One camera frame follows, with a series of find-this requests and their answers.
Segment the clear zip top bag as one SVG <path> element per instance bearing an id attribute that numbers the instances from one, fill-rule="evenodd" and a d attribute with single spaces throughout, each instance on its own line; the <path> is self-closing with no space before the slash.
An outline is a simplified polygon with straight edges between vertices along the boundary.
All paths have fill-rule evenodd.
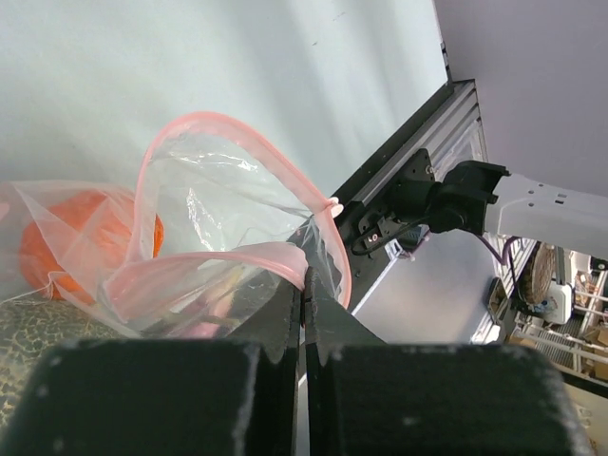
<path id="1" fill-rule="evenodd" d="M 1 298 L 43 296 L 20 272 L 18 251 L 34 206 L 84 190 L 130 193 L 132 237 L 121 266 L 85 309 L 107 312 L 137 337 L 218 337 L 244 323 L 287 281 L 319 274 L 346 306 L 352 280 L 328 198 L 269 141 L 224 114 L 195 112 L 168 124 L 126 188 L 83 180 L 1 185 Z"/>

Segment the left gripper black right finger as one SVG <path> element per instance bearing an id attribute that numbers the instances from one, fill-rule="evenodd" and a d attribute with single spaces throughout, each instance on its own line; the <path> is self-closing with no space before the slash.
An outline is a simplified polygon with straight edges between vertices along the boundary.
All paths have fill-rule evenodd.
<path id="1" fill-rule="evenodd" d="M 303 291 L 313 455 L 590 455 L 560 373 L 510 344 L 389 344 L 309 271 Z"/>

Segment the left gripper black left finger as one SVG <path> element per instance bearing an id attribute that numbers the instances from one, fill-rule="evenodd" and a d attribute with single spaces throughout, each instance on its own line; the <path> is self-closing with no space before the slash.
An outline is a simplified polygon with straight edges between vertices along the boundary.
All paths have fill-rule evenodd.
<path id="1" fill-rule="evenodd" d="M 222 338 L 72 339 L 35 365 L 5 455 L 292 455 L 303 294 Z"/>

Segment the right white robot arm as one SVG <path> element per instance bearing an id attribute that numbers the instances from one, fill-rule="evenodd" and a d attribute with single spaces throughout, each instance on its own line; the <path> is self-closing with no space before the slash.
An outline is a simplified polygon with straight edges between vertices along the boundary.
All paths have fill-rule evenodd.
<path id="1" fill-rule="evenodd" d="M 435 182 L 427 197 L 434 233 L 462 230 L 541 240 L 574 223 L 584 233 L 607 229 L 607 198 L 563 189 L 483 161 L 462 161 Z"/>

